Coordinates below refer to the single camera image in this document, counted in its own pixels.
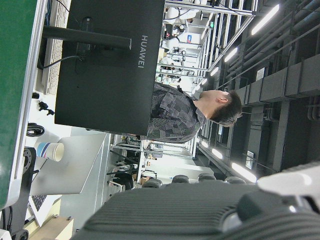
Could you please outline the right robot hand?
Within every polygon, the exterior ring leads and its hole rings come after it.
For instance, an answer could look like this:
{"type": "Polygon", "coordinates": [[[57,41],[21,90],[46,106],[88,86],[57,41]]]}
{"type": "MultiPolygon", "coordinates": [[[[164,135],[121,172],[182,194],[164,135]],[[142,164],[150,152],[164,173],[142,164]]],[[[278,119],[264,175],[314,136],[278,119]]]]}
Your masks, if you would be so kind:
{"type": "Polygon", "coordinates": [[[205,175],[110,198],[76,240],[317,240],[318,160],[246,183],[205,175]]]}

